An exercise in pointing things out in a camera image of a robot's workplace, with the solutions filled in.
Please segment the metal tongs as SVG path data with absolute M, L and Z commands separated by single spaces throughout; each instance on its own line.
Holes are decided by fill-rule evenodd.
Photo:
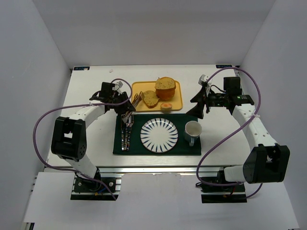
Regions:
M 134 95 L 133 101 L 132 101 L 132 105 L 134 106 L 134 108 L 136 108 L 136 106 L 139 104 L 139 102 L 142 100 L 143 98 L 143 92 L 137 93 Z M 131 119 L 130 117 L 132 116 L 133 111 L 131 112 L 126 112 L 124 115 L 121 116 L 121 124 L 122 125 L 127 125 Z

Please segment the bread slice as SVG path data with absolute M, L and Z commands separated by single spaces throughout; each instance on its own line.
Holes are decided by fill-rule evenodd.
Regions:
M 154 91 L 145 91 L 142 93 L 142 100 L 148 108 L 154 108 L 158 105 L 159 98 Z

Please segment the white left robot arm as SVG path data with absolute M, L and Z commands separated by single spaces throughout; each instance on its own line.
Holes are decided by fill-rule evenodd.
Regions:
M 136 111 L 126 92 L 121 91 L 122 80 L 103 82 L 101 89 L 94 93 L 90 101 L 101 105 L 89 104 L 68 117 L 58 117 L 55 121 L 51 152 L 69 163 L 85 179 L 98 180 L 98 168 L 86 155 L 87 128 L 109 110 L 118 115 Z

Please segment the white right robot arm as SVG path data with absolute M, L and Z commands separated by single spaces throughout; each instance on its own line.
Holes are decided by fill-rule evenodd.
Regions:
M 220 93 L 211 89 L 211 81 L 201 75 L 201 90 L 191 99 L 196 106 L 187 112 L 199 119 L 209 113 L 212 107 L 225 107 L 242 127 L 248 141 L 250 154 L 242 165 L 228 166 L 220 170 L 217 179 L 207 185 L 234 186 L 247 182 L 278 183 L 285 178 L 290 157 L 286 145 L 279 145 L 271 137 L 261 119 L 256 115 L 256 107 L 249 95 L 244 95 L 239 77 L 225 77 L 224 88 Z

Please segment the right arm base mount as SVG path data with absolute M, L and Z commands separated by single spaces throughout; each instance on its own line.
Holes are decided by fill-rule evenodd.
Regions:
M 247 196 L 244 185 L 236 186 L 211 186 L 197 182 L 195 184 L 201 190 L 203 204 L 246 203 Z

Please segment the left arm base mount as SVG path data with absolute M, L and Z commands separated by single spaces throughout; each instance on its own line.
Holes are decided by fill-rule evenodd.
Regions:
M 71 200 L 79 201 L 115 201 L 118 198 L 121 187 L 122 174 L 106 172 L 100 168 L 100 175 L 95 174 L 95 179 L 105 185 L 89 180 L 75 173 L 71 189 Z

